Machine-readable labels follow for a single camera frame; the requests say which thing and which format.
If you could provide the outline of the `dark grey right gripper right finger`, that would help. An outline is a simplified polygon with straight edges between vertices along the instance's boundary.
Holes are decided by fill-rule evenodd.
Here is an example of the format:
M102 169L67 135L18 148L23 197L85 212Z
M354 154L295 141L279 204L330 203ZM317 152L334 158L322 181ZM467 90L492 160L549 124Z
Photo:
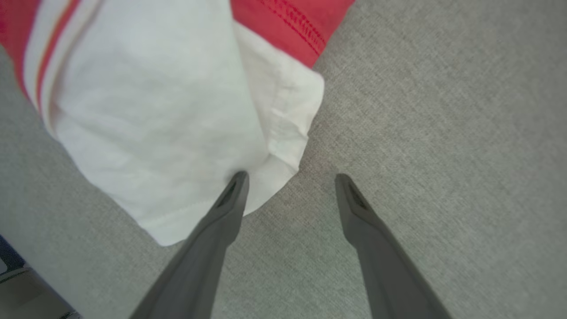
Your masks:
M449 319L450 314L352 178L335 178L343 234L356 249L373 319Z

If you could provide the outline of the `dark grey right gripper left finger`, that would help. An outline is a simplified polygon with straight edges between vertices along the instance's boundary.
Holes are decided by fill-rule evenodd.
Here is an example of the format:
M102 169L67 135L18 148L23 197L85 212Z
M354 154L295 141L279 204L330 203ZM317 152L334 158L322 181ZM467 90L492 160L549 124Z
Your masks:
M239 234L248 194L249 174L237 172L146 293L132 319L211 317L225 253Z

